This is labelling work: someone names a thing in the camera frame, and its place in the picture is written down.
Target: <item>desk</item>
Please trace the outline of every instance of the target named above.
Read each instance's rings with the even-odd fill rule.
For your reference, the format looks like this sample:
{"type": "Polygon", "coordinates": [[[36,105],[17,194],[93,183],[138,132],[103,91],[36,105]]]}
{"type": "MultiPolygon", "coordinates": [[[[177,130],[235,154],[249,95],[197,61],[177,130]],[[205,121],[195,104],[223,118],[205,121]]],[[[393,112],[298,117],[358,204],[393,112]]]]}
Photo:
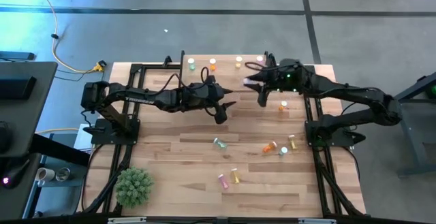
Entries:
{"type": "Polygon", "coordinates": [[[0,101],[0,121],[8,123],[13,135],[10,149],[0,153],[0,158],[30,153],[30,163],[20,183],[13,189],[0,187],[0,220],[22,218],[41,154],[83,165],[87,165],[89,160],[89,155],[84,152],[34,134],[56,69],[55,62],[0,63],[2,78],[36,78],[28,99],[0,101]]]}
{"type": "MultiPolygon", "coordinates": [[[[244,61],[256,61],[257,56],[242,57],[244,61]]],[[[267,106],[259,107],[257,94],[241,85],[242,79],[253,71],[244,66],[235,69],[236,55],[185,55],[183,82],[201,82],[201,68],[209,65],[210,58],[217,60],[217,70],[211,72],[217,82],[235,91],[222,101],[237,101],[227,111],[228,120],[216,125],[213,117],[203,110],[169,114],[153,106],[141,106],[141,129],[131,166],[147,169],[155,179],[155,185],[147,204],[134,209],[124,208],[123,215],[320,217],[313,155],[305,140],[306,114],[302,97],[295,93],[271,93],[267,106]],[[188,58],[196,60],[195,71],[189,71],[188,58]],[[282,100],[288,102],[289,110],[278,110],[282,100]],[[297,150],[284,157],[277,152],[262,153],[262,148],[272,140],[279,146],[289,146],[289,134],[296,135],[297,150]],[[226,150],[213,145],[215,137],[228,144],[226,150]],[[241,183],[230,183],[229,189],[224,190],[217,177],[224,174],[230,182],[230,170],[235,167],[241,183]]],[[[130,65],[114,63],[110,82],[126,84],[130,65]]],[[[315,70],[335,80],[331,65],[316,65],[315,70]]],[[[177,71],[148,70],[144,87],[157,91],[174,72],[177,71]]],[[[168,89],[177,84],[174,79],[168,89]]],[[[113,105],[121,111],[123,103],[113,105]]],[[[325,98],[322,106],[326,114],[342,111],[337,99],[325,98]]],[[[113,150],[114,146],[106,145],[93,160],[85,191],[86,206],[108,179],[113,150]]],[[[353,158],[342,148],[331,150],[339,186],[355,207],[365,212],[353,158]]],[[[331,191],[326,188],[333,210],[331,191]]],[[[114,206],[115,194],[110,209],[114,206]]]]}

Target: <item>yellow cable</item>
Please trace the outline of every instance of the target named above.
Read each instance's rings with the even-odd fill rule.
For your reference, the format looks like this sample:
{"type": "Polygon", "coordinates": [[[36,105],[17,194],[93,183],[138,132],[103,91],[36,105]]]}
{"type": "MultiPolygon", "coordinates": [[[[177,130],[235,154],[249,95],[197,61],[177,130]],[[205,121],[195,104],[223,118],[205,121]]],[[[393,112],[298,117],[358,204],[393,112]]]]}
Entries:
{"type": "MultiPolygon", "coordinates": [[[[53,9],[53,6],[52,6],[50,0],[47,0],[47,3],[49,4],[50,9],[52,10],[52,13],[53,13],[53,16],[54,16],[54,23],[55,23],[54,34],[57,35],[57,16],[56,16],[56,13],[55,13],[55,9],[53,9]]],[[[94,69],[95,69],[96,67],[94,67],[91,71],[79,70],[79,69],[75,69],[75,68],[73,68],[73,67],[70,67],[68,64],[66,64],[66,63],[64,63],[63,61],[61,61],[60,58],[56,55],[56,44],[55,44],[55,41],[56,41],[56,39],[53,38],[53,41],[52,41],[52,54],[53,54],[53,57],[54,57],[54,58],[55,58],[55,59],[56,59],[60,64],[62,64],[64,67],[66,67],[66,68],[68,68],[68,69],[70,69],[70,70],[72,70],[72,71],[75,71],[75,72],[77,72],[77,73],[79,73],[79,74],[89,74],[89,73],[95,71],[94,69]]]]}
{"type": "Polygon", "coordinates": [[[43,131],[36,131],[35,133],[40,134],[40,133],[48,133],[48,132],[52,132],[52,131],[70,131],[70,130],[78,131],[79,129],[77,129],[77,128],[46,129],[43,131]]]}

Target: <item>wooden table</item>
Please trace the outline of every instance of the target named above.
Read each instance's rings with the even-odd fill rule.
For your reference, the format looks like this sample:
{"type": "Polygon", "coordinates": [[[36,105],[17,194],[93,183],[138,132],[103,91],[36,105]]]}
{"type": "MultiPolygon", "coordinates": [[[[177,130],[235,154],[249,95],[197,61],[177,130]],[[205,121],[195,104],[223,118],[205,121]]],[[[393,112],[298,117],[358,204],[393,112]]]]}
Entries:
{"type": "MultiPolygon", "coordinates": [[[[257,55],[242,55],[243,62],[256,61],[257,55]]],[[[195,217],[320,217],[313,155],[307,146],[303,123],[304,102],[296,93],[271,93],[265,108],[257,104],[257,93],[242,85],[245,76],[254,71],[242,65],[235,68],[236,55],[185,55],[183,82],[201,82],[200,70],[217,60],[217,82],[233,93],[222,101],[237,101],[228,109],[228,120],[216,125],[205,111],[169,114],[153,106],[140,107],[140,137],[131,158],[131,166],[147,169],[155,179],[149,202],[134,209],[123,209],[123,215],[195,216],[195,217]],[[188,58],[196,60],[190,71],[188,58]],[[279,111],[281,101],[288,110],[279,111]],[[298,147],[284,157],[277,151],[262,153],[271,141],[279,147],[289,146],[287,137],[296,136],[298,147]],[[214,138],[228,144],[221,150],[214,138]],[[230,170],[238,168],[240,184],[232,184],[230,170]],[[230,183],[225,190],[218,181],[224,174],[230,183]]],[[[114,63],[110,82],[127,84],[131,63],[114,63]]],[[[317,74],[335,81],[331,65],[315,65],[317,74]]],[[[144,87],[157,91],[175,70],[148,70],[144,87]]],[[[167,89],[177,87],[173,79],[167,89]]],[[[113,104],[121,111],[122,102],[113,104]]],[[[324,113],[340,114],[337,99],[322,100],[324,113]]],[[[114,146],[104,146],[95,156],[86,186],[85,206],[100,192],[108,179],[114,146]]],[[[331,148],[339,186],[353,204],[365,212],[353,158],[342,148],[331,148]]],[[[330,188],[326,187],[333,209],[330,188]]],[[[111,209],[115,205],[112,197],[111,209]]]]}

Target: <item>black desk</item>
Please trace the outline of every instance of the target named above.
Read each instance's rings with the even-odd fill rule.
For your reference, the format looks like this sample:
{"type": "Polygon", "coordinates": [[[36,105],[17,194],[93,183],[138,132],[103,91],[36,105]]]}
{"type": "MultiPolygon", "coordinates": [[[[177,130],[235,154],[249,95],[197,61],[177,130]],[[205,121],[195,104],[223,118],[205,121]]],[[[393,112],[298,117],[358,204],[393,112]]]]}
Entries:
{"type": "Polygon", "coordinates": [[[20,184],[14,189],[0,187],[0,220],[21,219],[41,154],[87,166],[89,155],[64,146],[40,135],[35,135],[36,126],[55,76],[55,62],[0,63],[0,77],[33,76],[35,86],[28,100],[0,101],[0,121],[13,129],[11,148],[0,158],[21,157],[30,153],[31,162],[20,184]]]}

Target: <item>pink vial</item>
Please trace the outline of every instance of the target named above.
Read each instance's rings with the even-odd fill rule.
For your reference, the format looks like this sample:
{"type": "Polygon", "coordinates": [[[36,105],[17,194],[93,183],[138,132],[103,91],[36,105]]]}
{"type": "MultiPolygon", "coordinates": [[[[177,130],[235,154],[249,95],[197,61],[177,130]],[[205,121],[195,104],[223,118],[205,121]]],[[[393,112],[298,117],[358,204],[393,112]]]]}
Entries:
{"type": "Polygon", "coordinates": [[[227,181],[225,180],[223,174],[220,174],[220,175],[218,176],[218,179],[219,179],[219,181],[221,182],[221,185],[223,185],[223,188],[224,188],[224,189],[229,188],[229,184],[228,184],[227,181]]]}

